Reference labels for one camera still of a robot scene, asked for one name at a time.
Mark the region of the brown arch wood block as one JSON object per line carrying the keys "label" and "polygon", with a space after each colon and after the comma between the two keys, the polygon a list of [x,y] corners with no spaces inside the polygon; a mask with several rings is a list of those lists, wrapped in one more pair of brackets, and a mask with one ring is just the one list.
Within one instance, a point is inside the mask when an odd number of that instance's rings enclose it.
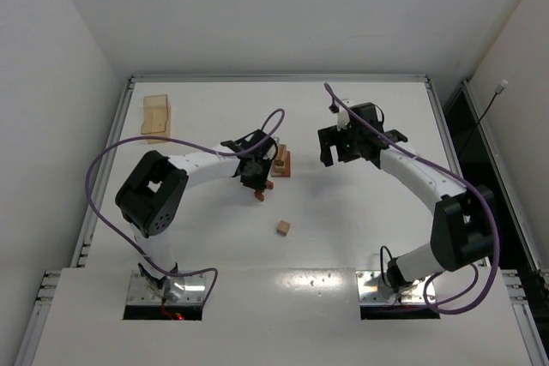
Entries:
{"label": "brown arch wood block", "polygon": [[254,197],[259,201],[265,201],[265,192],[268,190],[272,190],[273,188],[274,183],[271,181],[267,181],[264,189],[256,189],[254,191]]}

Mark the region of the reddish long wood block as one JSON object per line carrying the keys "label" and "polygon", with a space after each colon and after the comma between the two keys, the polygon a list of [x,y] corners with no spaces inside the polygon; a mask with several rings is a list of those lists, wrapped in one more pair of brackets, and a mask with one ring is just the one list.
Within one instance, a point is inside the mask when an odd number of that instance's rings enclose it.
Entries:
{"label": "reddish long wood block", "polygon": [[287,156],[284,162],[284,170],[281,173],[281,177],[290,177],[292,174],[292,167],[291,167],[291,152],[287,151]]}

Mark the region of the lone light wood cube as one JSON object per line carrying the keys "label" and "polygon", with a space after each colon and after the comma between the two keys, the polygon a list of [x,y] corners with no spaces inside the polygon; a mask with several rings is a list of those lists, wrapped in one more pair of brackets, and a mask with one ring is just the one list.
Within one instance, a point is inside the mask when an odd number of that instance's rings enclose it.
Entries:
{"label": "lone light wood cube", "polygon": [[285,220],[281,220],[278,225],[276,226],[276,233],[286,237],[288,232],[290,231],[291,224]]}

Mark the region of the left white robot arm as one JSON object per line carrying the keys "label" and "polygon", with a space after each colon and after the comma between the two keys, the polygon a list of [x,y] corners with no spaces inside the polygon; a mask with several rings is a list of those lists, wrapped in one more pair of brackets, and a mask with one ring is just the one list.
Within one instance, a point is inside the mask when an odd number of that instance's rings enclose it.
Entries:
{"label": "left white robot arm", "polygon": [[244,187],[262,195],[273,188],[268,174],[278,152],[278,140],[260,129],[236,141],[223,141],[207,152],[178,156],[146,152],[115,196],[115,204],[145,255],[138,265],[141,276],[160,291],[167,285],[168,275],[178,271],[167,229],[186,190],[217,179],[237,178]]}

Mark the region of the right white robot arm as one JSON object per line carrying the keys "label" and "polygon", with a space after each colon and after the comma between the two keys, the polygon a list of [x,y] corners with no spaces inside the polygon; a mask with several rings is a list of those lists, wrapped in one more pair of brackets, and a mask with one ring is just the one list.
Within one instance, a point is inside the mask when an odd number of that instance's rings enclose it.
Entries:
{"label": "right white robot arm", "polygon": [[321,162],[327,167],[356,159],[370,162],[416,195],[433,217],[428,243],[389,260],[382,272],[386,287],[399,292],[418,279],[454,272],[493,254],[494,236],[486,216],[494,205],[489,189],[468,189],[420,162],[405,135],[384,130],[374,104],[344,109],[333,103],[329,109],[337,121],[317,132]]}

